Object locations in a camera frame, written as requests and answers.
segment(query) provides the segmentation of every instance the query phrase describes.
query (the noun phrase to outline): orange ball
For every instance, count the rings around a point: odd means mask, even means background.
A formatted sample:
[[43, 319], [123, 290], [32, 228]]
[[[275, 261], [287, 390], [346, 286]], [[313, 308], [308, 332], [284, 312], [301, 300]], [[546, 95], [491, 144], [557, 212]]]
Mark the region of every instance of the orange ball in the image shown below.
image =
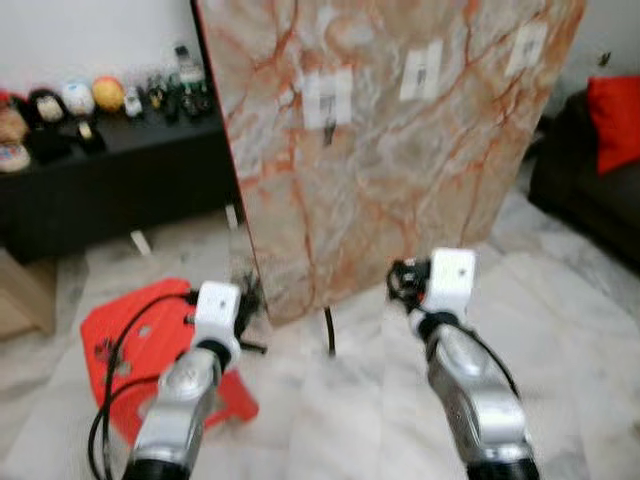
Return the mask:
[[124, 88], [114, 77], [100, 77], [91, 88], [96, 104], [107, 112], [117, 112], [124, 105]]

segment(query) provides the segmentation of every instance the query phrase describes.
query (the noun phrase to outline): stool leg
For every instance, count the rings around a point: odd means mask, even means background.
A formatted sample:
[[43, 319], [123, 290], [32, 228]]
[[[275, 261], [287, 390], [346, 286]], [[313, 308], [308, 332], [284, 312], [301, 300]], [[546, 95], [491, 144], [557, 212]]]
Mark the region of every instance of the stool leg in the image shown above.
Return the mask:
[[331, 308], [324, 309], [324, 318], [327, 321], [327, 334], [329, 335], [329, 356], [336, 356], [336, 333], [333, 329], [333, 317], [331, 316]]

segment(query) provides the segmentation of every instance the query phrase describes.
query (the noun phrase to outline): white wall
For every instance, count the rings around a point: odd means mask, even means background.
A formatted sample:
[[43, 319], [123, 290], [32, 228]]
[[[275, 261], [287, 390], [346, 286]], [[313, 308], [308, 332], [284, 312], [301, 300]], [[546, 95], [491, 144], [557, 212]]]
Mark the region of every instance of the white wall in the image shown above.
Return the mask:
[[199, 58], [189, 0], [2, 0], [0, 87], [139, 81], [175, 66], [179, 43]]
[[[590, 76], [640, 74], [640, 0], [587, 2], [548, 113], [557, 112], [568, 95], [585, 88]], [[598, 59], [605, 52], [611, 52], [611, 60], [600, 68]]]

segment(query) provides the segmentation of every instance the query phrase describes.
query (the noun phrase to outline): orange veined marble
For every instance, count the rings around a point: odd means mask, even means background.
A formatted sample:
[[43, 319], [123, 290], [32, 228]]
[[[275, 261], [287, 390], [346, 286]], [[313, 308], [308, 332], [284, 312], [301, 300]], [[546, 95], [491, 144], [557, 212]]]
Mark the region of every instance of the orange veined marble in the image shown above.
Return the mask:
[[[269, 316], [279, 324], [380, 282], [394, 258], [486, 238], [585, 2], [199, 7]], [[523, 28], [543, 32], [541, 51], [524, 45]], [[400, 100], [409, 52], [434, 42], [434, 90]], [[534, 62], [513, 62], [519, 42]], [[348, 121], [331, 132], [306, 128], [310, 79], [344, 71]]]

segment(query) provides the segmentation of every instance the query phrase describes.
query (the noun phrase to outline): black stand leg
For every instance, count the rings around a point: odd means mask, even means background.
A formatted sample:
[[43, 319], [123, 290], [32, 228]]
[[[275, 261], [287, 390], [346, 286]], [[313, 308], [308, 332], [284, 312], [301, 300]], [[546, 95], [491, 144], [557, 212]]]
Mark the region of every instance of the black stand leg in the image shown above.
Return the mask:
[[245, 342], [244, 340], [240, 340], [240, 348], [246, 352], [257, 352], [261, 355], [265, 355], [267, 353], [267, 347], [264, 345], [258, 345], [257, 343]]
[[324, 309], [324, 318], [327, 321], [327, 333], [329, 334], [329, 356], [336, 356], [336, 334], [333, 330], [333, 318], [331, 317], [331, 309]]

